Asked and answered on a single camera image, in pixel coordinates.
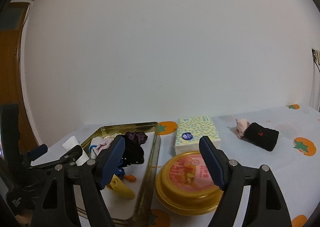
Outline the blue cord orange toy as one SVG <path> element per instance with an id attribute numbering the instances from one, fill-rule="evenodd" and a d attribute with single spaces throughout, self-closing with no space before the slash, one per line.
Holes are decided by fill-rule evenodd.
<path id="1" fill-rule="evenodd" d="M 126 174 L 123 168 L 116 168 L 115 175 L 120 179 L 120 180 L 127 180 L 130 183 L 136 181 L 136 177 L 131 175 L 131 174 Z"/>

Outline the yellow cloth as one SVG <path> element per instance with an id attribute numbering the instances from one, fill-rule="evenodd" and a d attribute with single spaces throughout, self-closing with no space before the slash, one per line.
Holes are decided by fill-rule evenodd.
<path id="1" fill-rule="evenodd" d="M 113 175 L 111 182 L 106 185 L 106 187 L 120 197 L 127 199 L 134 199 L 136 197 L 135 193 L 115 174 Z"/>

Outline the pink cream cloth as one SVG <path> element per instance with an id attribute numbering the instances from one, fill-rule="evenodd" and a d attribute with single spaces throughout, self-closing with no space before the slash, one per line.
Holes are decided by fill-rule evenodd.
<path id="1" fill-rule="evenodd" d="M 109 135 L 104 138 L 99 137 L 97 146 L 95 147 L 96 154 L 98 155 L 102 150 L 108 149 L 116 137 L 117 135 Z"/>

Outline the black knitted cloth white dots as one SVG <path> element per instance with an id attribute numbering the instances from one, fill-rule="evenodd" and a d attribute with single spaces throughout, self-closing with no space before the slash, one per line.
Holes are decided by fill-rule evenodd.
<path id="1" fill-rule="evenodd" d="M 142 147 L 131 140 L 125 139 L 125 150 L 121 157 L 121 167 L 130 165 L 140 165 L 144 163 L 144 150 Z"/>

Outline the white sock with blue band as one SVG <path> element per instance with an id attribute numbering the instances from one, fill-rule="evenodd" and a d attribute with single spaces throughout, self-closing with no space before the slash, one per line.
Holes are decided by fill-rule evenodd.
<path id="1" fill-rule="evenodd" d="M 91 140 L 91 143 L 90 143 L 90 146 L 89 146 L 89 149 L 88 149 L 88 152 L 90 154 L 90 157 L 92 159 L 96 159 L 96 157 L 98 156 L 98 145 L 102 142 L 102 138 L 101 137 L 94 137 L 92 140 Z"/>

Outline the dark purple scrunchie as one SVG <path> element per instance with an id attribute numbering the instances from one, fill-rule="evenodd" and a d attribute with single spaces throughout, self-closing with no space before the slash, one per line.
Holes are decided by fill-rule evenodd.
<path id="1" fill-rule="evenodd" d="M 127 132 L 125 138 L 137 145 L 143 145 L 148 140 L 148 136 L 144 132 Z"/>

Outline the small pink plush toy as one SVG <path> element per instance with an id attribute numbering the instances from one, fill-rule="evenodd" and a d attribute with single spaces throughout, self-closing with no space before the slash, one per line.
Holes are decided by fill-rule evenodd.
<path id="1" fill-rule="evenodd" d="M 236 135 L 238 139 L 242 139 L 242 137 L 244 137 L 245 131 L 249 126 L 250 123 L 246 119 L 236 119 Z"/>

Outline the white waffle textured cloth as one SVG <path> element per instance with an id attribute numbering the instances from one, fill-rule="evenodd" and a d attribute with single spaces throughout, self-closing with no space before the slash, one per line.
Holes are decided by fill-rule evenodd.
<path id="1" fill-rule="evenodd" d="M 69 137 L 69 139 L 67 139 L 62 146 L 67 152 L 80 152 L 81 150 L 81 156 L 75 161 L 77 166 L 82 166 L 89 160 L 89 156 L 85 153 L 84 149 L 75 136 Z"/>

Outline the black wristband red logo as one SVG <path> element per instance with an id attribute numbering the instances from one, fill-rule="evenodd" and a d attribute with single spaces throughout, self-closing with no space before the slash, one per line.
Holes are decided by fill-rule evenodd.
<path id="1" fill-rule="evenodd" d="M 251 144 L 271 152 L 277 144 L 279 132 L 254 122 L 245 130 L 244 137 Z"/>

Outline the round yellow tin pink lid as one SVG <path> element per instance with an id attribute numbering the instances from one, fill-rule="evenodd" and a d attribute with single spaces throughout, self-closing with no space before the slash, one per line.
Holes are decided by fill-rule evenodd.
<path id="1" fill-rule="evenodd" d="M 156 177 L 158 201 L 182 216 L 198 216 L 216 210 L 223 191 L 214 184 L 198 151 L 170 159 Z"/>

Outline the yellow patterned tissue pack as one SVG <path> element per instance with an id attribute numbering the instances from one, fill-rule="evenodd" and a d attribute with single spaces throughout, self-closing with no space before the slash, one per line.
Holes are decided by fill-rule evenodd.
<path id="1" fill-rule="evenodd" d="M 175 154 L 199 151 L 199 140 L 207 136 L 216 148 L 221 146 L 221 138 L 211 116 L 182 118 L 178 120 L 175 140 Z"/>

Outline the brown wooden door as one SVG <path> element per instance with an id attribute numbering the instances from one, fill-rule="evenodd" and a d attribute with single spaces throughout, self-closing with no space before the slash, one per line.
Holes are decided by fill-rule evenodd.
<path id="1" fill-rule="evenodd" d="M 22 93 L 21 43 L 28 2 L 10 3 L 1 14 L 1 104 L 18 104 L 18 129 L 20 152 L 39 146 L 31 129 Z"/>

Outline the wall power socket with plugs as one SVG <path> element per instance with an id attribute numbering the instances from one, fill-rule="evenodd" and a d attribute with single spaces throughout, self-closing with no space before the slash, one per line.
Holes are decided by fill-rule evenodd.
<path id="1" fill-rule="evenodd" d="M 313 61 L 317 65 L 320 65 L 320 51 L 316 49 L 312 49 L 312 57 L 313 57 Z"/>

